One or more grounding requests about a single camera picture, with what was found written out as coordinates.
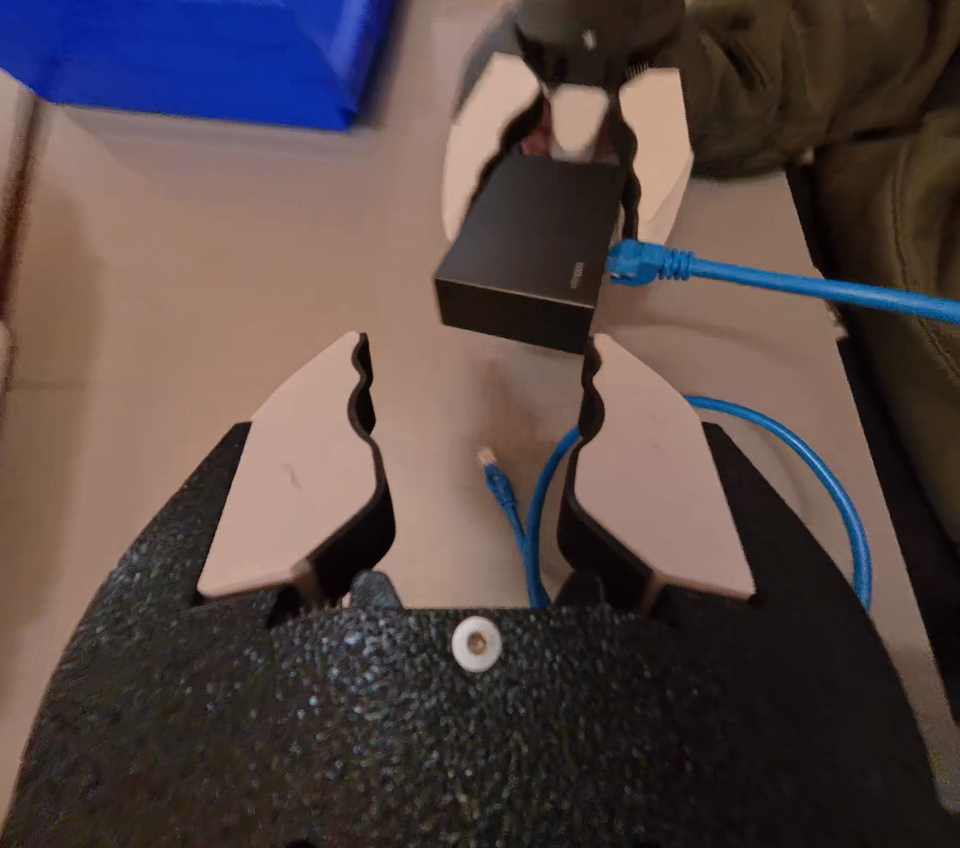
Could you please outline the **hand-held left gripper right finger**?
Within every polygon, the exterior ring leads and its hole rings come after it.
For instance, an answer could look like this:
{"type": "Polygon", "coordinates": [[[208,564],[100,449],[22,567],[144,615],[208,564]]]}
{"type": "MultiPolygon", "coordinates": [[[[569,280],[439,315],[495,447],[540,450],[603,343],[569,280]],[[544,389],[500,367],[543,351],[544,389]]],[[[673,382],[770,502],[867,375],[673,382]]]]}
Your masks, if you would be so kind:
{"type": "Polygon", "coordinates": [[[757,584],[704,425],[686,399],[609,335],[584,351],[579,436],[558,549],[613,610],[668,595],[750,607],[757,584]]]}

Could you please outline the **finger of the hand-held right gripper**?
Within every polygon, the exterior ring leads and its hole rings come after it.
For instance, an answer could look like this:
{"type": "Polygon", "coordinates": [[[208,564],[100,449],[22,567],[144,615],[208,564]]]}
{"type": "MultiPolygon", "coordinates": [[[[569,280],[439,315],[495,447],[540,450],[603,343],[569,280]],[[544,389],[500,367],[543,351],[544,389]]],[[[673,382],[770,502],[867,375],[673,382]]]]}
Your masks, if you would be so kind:
{"type": "Polygon", "coordinates": [[[693,166],[680,72],[649,68],[620,88],[618,102],[634,141],[630,167],[639,185],[635,238],[665,244],[693,166]]]}
{"type": "Polygon", "coordinates": [[[522,58],[490,58],[450,125],[440,183],[440,219],[454,242],[508,129],[539,104],[539,79],[522,58]]]}

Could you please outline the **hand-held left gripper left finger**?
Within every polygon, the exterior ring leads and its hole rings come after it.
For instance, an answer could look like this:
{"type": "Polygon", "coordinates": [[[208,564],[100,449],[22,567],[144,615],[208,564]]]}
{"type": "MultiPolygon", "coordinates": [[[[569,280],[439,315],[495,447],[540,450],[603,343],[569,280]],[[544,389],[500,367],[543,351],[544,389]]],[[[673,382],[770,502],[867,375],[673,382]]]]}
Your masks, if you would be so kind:
{"type": "Polygon", "coordinates": [[[202,597],[294,586],[341,602],[390,551],[372,365],[367,335],[346,332],[253,415],[198,578],[202,597]]]}

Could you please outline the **black network box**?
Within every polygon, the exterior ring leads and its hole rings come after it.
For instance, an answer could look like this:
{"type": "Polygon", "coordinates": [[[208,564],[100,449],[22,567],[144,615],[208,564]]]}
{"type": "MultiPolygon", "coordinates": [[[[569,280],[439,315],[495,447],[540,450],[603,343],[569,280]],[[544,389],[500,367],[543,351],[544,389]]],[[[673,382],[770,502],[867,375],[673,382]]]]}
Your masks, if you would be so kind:
{"type": "Polygon", "coordinates": [[[434,274],[444,326],[581,355],[626,172],[508,155],[434,274]]]}

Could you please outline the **person's torso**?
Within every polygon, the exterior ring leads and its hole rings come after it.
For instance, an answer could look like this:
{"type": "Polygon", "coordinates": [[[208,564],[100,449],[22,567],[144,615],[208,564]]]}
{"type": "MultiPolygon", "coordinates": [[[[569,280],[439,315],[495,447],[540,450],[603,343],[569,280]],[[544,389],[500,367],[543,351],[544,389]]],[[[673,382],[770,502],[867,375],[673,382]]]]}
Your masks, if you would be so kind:
{"type": "MultiPolygon", "coordinates": [[[[959,298],[958,110],[822,147],[814,168],[841,279],[959,298]]],[[[855,309],[878,388],[931,498],[958,506],[958,327],[855,309]]]]}

